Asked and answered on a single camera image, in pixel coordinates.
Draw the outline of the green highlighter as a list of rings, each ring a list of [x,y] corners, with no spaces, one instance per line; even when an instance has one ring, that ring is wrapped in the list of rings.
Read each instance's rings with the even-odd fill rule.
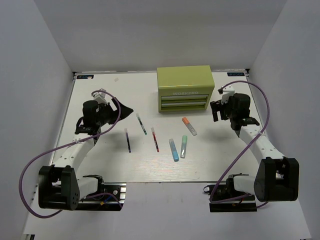
[[[181,149],[180,149],[181,159],[184,159],[186,157],[187,142],[188,142],[188,137],[186,135],[183,135],[181,140]]]

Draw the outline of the blue highlighter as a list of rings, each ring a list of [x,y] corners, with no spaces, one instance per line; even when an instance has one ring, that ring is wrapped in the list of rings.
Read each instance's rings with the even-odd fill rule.
[[[175,142],[174,142],[174,140],[172,138],[170,138],[168,140],[168,142],[169,142],[169,146],[170,146],[170,150],[171,150],[171,153],[172,153],[173,160],[175,162],[177,162],[179,160],[179,154],[178,154]]]

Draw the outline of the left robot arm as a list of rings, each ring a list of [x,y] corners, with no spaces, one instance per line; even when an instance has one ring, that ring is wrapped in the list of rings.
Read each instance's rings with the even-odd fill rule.
[[[76,173],[96,145],[101,128],[112,126],[127,118],[133,109],[112,99],[116,109],[102,97],[85,101],[82,117],[76,123],[75,140],[68,146],[59,159],[50,166],[43,166],[38,173],[38,205],[42,209],[89,210],[88,200],[100,200],[106,196],[114,198],[105,186],[103,177],[96,174],[80,178]]]

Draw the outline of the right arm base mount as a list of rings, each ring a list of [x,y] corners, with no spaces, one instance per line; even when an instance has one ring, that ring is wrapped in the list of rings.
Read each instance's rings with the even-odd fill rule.
[[[209,203],[209,211],[211,213],[244,213],[244,212],[256,212],[257,205],[254,195],[249,195],[240,198],[245,195],[244,192],[228,190],[225,183],[220,184],[215,191],[212,200],[214,202],[224,199],[236,198],[235,200],[224,201],[220,203]]]

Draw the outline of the purple pen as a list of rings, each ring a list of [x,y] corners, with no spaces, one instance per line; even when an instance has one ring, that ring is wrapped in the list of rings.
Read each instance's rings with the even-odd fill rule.
[[[126,137],[126,142],[127,142],[127,147],[128,147],[128,152],[131,153],[131,145],[130,145],[130,139],[129,139],[129,134],[128,134],[128,129],[124,129],[125,137]]]

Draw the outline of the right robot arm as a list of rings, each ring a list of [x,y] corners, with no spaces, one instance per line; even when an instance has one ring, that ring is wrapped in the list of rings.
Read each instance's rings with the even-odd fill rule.
[[[260,202],[295,201],[299,193],[299,163],[278,151],[261,131],[259,122],[250,116],[251,99],[235,93],[210,103],[213,120],[229,120],[231,129],[246,143],[258,161],[256,176],[231,174],[226,181],[226,195],[236,200],[244,194]]]

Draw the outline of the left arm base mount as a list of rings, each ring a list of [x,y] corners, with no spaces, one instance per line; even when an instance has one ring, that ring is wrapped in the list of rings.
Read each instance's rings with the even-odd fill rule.
[[[102,183],[100,189],[82,198],[76,211],[119,212],[126,199],[126,183]]]

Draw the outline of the orange cap highlighter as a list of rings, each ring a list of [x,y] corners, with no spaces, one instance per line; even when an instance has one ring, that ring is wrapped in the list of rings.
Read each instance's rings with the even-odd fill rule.
[[[188,130],[191,132],[193,136],[197,135],[197,131],[195,128],[192,126],[192,124],[189,122],[189,120],[186,117],[182,118],[182,122],[185,124],[185,126],[188,128]]]

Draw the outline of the green metal drawer box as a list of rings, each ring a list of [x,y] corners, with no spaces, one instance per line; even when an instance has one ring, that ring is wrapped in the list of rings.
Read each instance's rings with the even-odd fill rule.
[[[157,68],[158,111],[204,111],[215,82],[210,66]]]

